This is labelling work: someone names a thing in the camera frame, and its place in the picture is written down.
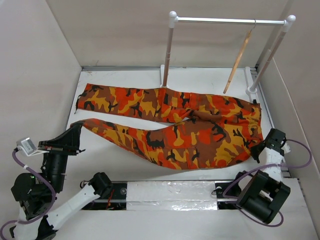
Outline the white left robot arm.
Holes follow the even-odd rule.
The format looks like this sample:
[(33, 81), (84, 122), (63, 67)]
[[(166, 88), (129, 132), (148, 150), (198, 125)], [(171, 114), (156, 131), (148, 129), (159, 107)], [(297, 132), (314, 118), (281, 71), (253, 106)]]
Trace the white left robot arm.
[(63, 190), (68, 157), (81, 153), (82, 124), (75, 123), (59, 136), (34, 145), (29, 137), (16, 142), (13, 160), (25, 172), (15, 179), (11, 193), (19, 204), (19, 215), (10, 226), (14, 240), (52, 240), (57, 231), (87, 204), (108, 198), (113, 184), (104, 172), (84, 182), (81, 190), (55, 210), (57, 195)]

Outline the orange camouflage trousers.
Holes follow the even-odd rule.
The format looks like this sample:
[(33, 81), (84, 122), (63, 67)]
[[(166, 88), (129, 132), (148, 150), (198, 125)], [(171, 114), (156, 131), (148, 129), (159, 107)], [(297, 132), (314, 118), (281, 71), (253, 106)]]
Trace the orange camouflage trousers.
[(263, 142), (262, 110), (239, 98), (87, 84), (75, 107), (165, 123), (138, 129), (96, 118), (83, 127), (153, 164), (174, 170), (219, 169), (240, 164)]

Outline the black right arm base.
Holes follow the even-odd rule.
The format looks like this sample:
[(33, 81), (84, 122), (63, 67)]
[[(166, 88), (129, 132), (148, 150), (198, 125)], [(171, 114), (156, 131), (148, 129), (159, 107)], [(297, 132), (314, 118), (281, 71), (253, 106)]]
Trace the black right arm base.
[(218, 182), (215, 184), (215, 189), (211, 192), (211, 195), (217, 199), (218, 210), (237, 210), (235, 201), (242, 190), (236, 184), (224, 193), (230, 184), (230, 182)]

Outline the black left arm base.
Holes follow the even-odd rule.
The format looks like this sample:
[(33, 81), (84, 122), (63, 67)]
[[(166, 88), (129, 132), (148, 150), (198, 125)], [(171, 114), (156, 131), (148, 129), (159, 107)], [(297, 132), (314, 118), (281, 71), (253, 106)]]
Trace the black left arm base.
[(109, 197), (98, 198), (87, 205), (82, 210), (86, 211), (121, 211), (127, 209), (127, 182), (115, 182)]

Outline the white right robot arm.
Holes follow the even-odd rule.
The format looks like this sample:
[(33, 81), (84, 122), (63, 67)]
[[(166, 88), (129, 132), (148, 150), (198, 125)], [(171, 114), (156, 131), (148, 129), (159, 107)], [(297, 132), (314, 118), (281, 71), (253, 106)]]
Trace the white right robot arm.
[[(261, 143), (250, 149), (251, 156), (258, 163), (262, 157), (281, 160), (284, 156), (282, 147), (285, 142), (286, 134), (272, 128)], [(233, 182), (231, 191), (238, 197), (235, 204), (238, 208), (247, 211), (262, 223), (269, 224), (288, 198), (291, 189), (259, 169), (249, 183), (243, 179)]]

